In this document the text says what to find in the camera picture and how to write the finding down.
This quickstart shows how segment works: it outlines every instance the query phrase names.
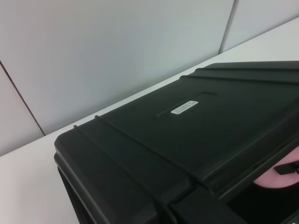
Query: white wall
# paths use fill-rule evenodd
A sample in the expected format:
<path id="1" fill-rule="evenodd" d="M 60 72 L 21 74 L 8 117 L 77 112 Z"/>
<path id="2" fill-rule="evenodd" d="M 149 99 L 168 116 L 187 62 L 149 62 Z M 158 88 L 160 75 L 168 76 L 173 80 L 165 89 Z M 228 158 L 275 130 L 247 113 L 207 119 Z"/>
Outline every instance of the white wall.
<path id="1" fill-rule="evenodd" d="M 0 66 L 0 156 L 43 137 Z"/>
<path id="2" fill-rule="evenodd" d="M 217 55 L 233 0 L 7 0 L 0 59 L 46 134 Z"/>
<path id="3" fill-rule="evenodd" d="M 298 0 L 235 0 L 220 52 L 299 16 Z"/>

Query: pink foam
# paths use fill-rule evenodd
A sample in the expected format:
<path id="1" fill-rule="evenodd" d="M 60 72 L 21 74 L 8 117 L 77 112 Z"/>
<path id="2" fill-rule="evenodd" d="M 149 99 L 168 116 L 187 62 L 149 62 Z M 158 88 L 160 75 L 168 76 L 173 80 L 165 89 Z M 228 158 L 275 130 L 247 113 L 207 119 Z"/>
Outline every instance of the pink foam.
<path id="1" fill-rule="evenodd" d="M 273 167 L 295 161 L 299 161 L 299 146 L 291 151 L 281 161 L 276 163 Z M 299 182 L 299 174 L 293 173 L 280 175 L 273 167 L 257 178 L 254 183 L 265 188 L 284 188 Z"/>

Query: white label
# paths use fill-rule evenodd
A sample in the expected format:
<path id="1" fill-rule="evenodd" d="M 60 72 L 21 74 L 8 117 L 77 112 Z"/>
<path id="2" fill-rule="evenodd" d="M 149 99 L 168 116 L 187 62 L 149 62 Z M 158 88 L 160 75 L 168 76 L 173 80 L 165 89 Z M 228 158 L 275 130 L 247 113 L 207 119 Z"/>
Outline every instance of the white label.
<path id="1" fill-rule="evenodd" d="M 185 103 L 185 104 L 179 106 L 178 108 L 174 109 L 173 111 L 171 111 L 171 113 L 180 114 L 180 113 L 188 110 L 190 107 L 193 107 L 197 103 L 198 103 L 197 101 L 190 100 L 187 103 Z"/>

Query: white table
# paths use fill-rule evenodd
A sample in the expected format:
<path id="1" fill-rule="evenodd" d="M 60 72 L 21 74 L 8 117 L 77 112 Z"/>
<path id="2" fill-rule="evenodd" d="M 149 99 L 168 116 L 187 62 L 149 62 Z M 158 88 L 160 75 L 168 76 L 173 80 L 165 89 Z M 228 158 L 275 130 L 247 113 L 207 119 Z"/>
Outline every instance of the white table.
<path id="1" fill-rule="evenodd" d="M 0 157 L 1 224 L 78 224 L 53 156 L 58 135 L 149 92 L 196 68 L 217 62 L 299 60 L 299 18 L 175 75 L 127 99 Z"/>

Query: black plastic case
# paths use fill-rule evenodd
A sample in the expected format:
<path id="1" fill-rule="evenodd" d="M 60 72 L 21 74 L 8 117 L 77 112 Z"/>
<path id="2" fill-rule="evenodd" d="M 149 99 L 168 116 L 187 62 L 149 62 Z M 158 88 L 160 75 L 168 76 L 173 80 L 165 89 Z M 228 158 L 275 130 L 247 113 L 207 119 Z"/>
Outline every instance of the black plastic case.
<path id="1" fill-rule="evenodd" d="M 299 186 L 252 183 L 298 145 L 299 63 L 219 63 L 60 135 L 55 161 L 81 224 L 286 224 Z"/>

